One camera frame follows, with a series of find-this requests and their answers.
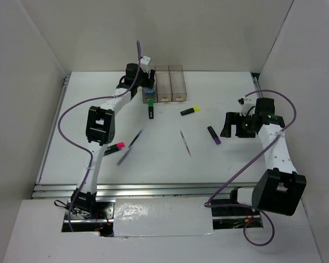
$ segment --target white table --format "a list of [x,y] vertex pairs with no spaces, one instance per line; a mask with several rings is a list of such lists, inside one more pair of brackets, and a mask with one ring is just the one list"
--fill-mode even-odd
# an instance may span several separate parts
[[[81,100],[112,94],[121,76],[121,72],[74,72],[60,113]],[[236,100],[254,90],[248,72],[186,72],[185,81],[188,101],[155,104],[154,120],[148,119],[147,106],[141,102],[140,94],[117,115],[115,142],[128,144],[140,128],[146,128],[120,167],[115,164],[123,152],[103,160],[98,183],[223,182],[261,150],[257,138],[222,138],[222,144],[216,146],[207,131],[211,125],[220,133],[225,113],[239,111]],[[66,135],[86,146],[88,108],[101,103],[88,103],[71,112],[62,125]],[[201,112],[180,116],[181,110],[196,105],[201,106]],[[183,145],[180,129],[192,158]],[[39,193],[39,187],[41,190],[50,187],[53,191],[62,190],[56,191],[56,197],[64,193],[67,199],[75,187],[73,184],[80,179],[85,158],[86,155],[67,144],[55,128],[34,198],[44,194]],[[257,182],[264,171],[264,159],[260,159],[237,181],[240,184]],[[70,185],[70,192],[63,191],[64,184]],[[211,188],[207,196],[214,191]],[[321,262],[302,203],[292,217],[269,215],[276,226],[275,240],[259,248],[245,241],[241,229],[216,230],[206,236],[148,238],[104,238],[95,232],[61,233],[63,209],[55,207],[51,199],[26,200],[18,213],[4,262]],[[252,228],[248,233],[254,241],[262,242],[269,238],[270,226],[264,220],[264,228]]]
[[[292,217],[270,214],[276,227],[275,239],[261,248],[247,243],[242,229],[217,230],[207,236],[147,238],[61,233],[63,216],[64,210],[55,207],[52,200],[23,201],[4,263],[321,263],[301,203]],[[248,229],[248,235],[256,242],[267,240],[270,226]]]
[[[124,72],[73,72],[61,106],[62,114],[70,106],[97,96],[112,95]],[[262,146],[258,138],[221,138],[215,145],[207,127],[219,135],[228,111],[240,111],[237,99],[254,90],[249,72],[185,72],[187,102],[156,103],[155,119],[148,118],[148,107],[141,101],[141,90],[116,116],[114,143],[133,140],[145,127],[133,151],[121,164],[124,151],[103,159],[99,184],[183,184],[225,182],[251,160]],[[65,134],[87,147],[85,135],[88,109],[103,101],[88,102],[72,110],[64,119]],[[179,112],[193,106],[201,111],[182,117]],[[179,130],[182,130],[190,158]],[[88,155],[68,144],[57,127],[50,142],[38,184],[75,185],[82,176]],[[261,158],[236,182],[257,182],[265,172]]]

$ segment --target pink highlighter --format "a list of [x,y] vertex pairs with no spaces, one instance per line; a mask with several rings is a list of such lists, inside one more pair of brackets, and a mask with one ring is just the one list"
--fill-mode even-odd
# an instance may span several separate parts
[[117,144],[113,144],[113,145],[107,147],[107,149],[104,153],[104,156],[110,155],[111,153],[114,153],[114,152],[118,152],[118,151],[122,150],[122,148],[124,148],[124,147],[125,147],[125,145],[124,145],[123,141],[119,142]]

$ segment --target pen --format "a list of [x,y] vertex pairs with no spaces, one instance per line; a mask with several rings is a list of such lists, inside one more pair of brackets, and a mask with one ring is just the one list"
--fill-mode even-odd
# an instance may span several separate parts
[[218,138],[218,135],[215,133],[212,126],[208,126],[207,129],[208,129],[210,135],[212,136],[212,139],[214,140],[215,144],[217,144],[217,145],[221,144],[220,139]]
[[188,144],[186,143],[186,140],[185,140],[184,135],[183,135],[183,133],[181,132],[181,130],[180,130],[180,134],[181,134],[181,138],[183,139],[183,142],[184,142],[185,148],[186,148],[186,150],[188,151],[189,156],[191,157],[191,153],[190,153],[190,150],[189,150],[189,148],[188,148]]
[[129,144],[128,148],[131,148],[134,144],[134,142],[137,140],[137,138],[139,137],[139,135],[143,132],[143,130],[141,129],[140,132],[138,132],[138,134],[135,136],[135,138],[132,140],[131,144]]
[[129,148],[128,151],[126,151],[126,153],[122,156],[122,158],[117,162],[117,166],[120,166],[121,163],[124,161],[124,159],[126,159],[126,157],[128,156],[128,154],[131,152],[132,148]]
[[193,108],[189,108],[185,111],[181,111],[180,115],[184,116],[184,115],[188,115],[188,114],[191,114],[193,112],[198,112],[198,111],[200,111],[200,107],[196,106],[196,107],[193,107]]
[[153,119],[154,118],[154,100],[149,99],[148,105],[149,105],[149,119]]

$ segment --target silver pen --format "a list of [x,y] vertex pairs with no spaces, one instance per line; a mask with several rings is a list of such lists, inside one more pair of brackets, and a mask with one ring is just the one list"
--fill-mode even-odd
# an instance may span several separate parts
[[179,131],[180,131],[180,134],[181,134],[181,138],[183,139],[183,142],[184,142],[185,148],[186,148],[186,150],[188,151],[189,156],[191,157],[191,153],[190,153],[190,150],[189,150],[189,148],[188,148],[188,144],[186,143],[186,140],[185,140],[185,138],[184,138],[184,135],[183,135],[183,133],[181,132],[181,130],[179,130]]

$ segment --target white wall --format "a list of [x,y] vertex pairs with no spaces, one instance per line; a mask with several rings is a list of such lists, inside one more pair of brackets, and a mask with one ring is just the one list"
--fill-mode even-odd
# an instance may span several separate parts
[[0,0],[0,262],[29,198],[63,80],[14,0]]
[[153,65],[260,72],[292,0],[22,0],[67,71]]
[[[297,107],[288,147],[307,177],[303,201],[323,262],[329,262],[329,1],[295,0],[259,82]],[[280,99],[277,107],[289,121],[290,107]]]

